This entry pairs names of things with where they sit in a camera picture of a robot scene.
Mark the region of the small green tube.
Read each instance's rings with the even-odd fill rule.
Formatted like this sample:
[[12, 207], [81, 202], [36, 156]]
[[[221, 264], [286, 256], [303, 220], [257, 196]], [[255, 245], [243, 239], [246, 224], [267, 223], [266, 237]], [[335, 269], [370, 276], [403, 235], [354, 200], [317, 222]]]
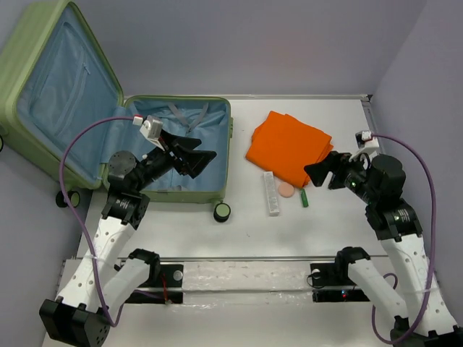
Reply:
[[301, 201], [302, 201], [302, 206], [303, 206], [303, 207], [309, 207], [309, 202], [308, 202], [307, 194], [306, 194], [306, 192], [305, 192], [304, 189], [301, 189], [301, 190], [300, 190], [300, 198], [301, 198]]

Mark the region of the round peach powder puff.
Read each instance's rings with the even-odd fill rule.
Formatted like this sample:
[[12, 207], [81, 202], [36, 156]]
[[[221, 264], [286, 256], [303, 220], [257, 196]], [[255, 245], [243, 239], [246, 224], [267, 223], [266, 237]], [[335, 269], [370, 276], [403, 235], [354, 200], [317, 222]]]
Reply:
[[287, 182], [281, 182], [278, 187], [278, 193], [284, 198], [290, 198], [294, 195], [295, 188]]

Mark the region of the orange cloth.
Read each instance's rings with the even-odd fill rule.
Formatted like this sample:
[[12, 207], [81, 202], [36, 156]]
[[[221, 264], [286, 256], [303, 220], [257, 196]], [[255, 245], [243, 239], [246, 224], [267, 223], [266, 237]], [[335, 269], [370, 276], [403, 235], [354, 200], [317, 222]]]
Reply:
[[308, 185], [305, 166], [322, 161], [330, 151], [332, 137], [289, 114], [270, 111], [255, 129], [246, 159], [297, 188]]

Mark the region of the white rectangular tube box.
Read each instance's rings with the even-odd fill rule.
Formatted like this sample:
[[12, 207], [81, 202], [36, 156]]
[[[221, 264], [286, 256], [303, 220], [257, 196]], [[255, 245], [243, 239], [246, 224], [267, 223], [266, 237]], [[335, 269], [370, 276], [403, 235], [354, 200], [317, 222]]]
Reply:
[[263, 181], [266, 188], [266, 198], [268, 203], [268, 213], [271, 217], [278, 216], [280, 213], [278, 204], [278, 194], [276, 191], [276, 185], [274, 176], [271, 171], [263, 173]]

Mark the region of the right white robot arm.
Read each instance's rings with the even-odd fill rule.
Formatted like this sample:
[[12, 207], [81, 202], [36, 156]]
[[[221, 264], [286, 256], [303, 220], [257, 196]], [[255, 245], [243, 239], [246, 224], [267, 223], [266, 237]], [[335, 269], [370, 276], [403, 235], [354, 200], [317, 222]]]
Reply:
[[368, 165], [349, 153], [330, 152], [305, 166], [319, 187], [329, 173], [329, 189], [347, 188], [365, 202], [365, 216], [394, 269], [397, 292], [376, 270], [360, 247], [336, 255], [333, 274], [340, 283], [354, 282], [373, 306], [394, 321], [393, 346], [461, 346], [462, 328], [450, 314], [436, 279], [429, 279], [422, 228], [415, 210], [402, 198], [406, 174], [390, 155], [377, 155]]

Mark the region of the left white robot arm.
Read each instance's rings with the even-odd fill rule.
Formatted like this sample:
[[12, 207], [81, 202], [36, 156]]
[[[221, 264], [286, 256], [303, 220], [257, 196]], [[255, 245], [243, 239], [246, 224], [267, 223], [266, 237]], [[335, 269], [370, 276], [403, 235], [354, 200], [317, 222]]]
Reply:
[[40, 307], [50, 338], [71, 346], [102, 346], [131, 294], [141, 284], [158, 281], [161, 263], [155, 252], [136, 249], [121, 268], [116, 261], [148, 208], [144, 188], [171, 169], [194, 179], [216, 157], [214, 151], [198, 150], [200, 143], [161, 131], [159, 145], [142, 160], [126, 150], [111, 156], [107, 200], [95, 235], [83, 231], [88, 251], [57, 297]]

